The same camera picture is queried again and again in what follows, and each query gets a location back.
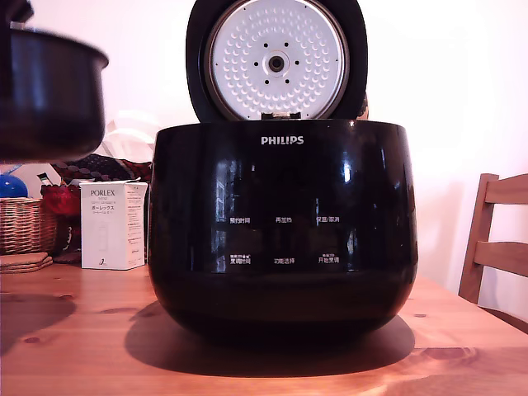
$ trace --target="perforated metal plate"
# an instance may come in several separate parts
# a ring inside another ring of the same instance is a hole
[[[349,73],[341,27],[312,0],[236,2],[214,27],[204,61],[210,95],[230,120],[325,118]]]

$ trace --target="philips logo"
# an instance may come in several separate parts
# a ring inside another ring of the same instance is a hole
[[[262,145],[275,144],[275,145],[287,145],[287,144],[304,144],[304,136],[271,136],[262,137]]]

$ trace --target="box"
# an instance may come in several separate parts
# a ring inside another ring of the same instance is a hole
[[[144,197],[136,181],[81,183],[82,268],[129,270],[145,264]]]

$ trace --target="wooden table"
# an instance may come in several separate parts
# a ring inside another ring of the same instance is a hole
[[[2,395],[528,394],[528,336],[419,278],[399,317],[355,346],[210,346],[156,301],[145,267],[54,264],[2,276]]]

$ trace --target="wooden chair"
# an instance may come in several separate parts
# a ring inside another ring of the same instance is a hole
[[[528,244],[489,242],[495,204],[528,205],[528,174],[498,179],[497,175],[483,174],[478,185],[459,290],[460,297],[474,304],[479,301],[485,266],[528,276]],[[495,309],[483,309],[528,334],[528,323]]]

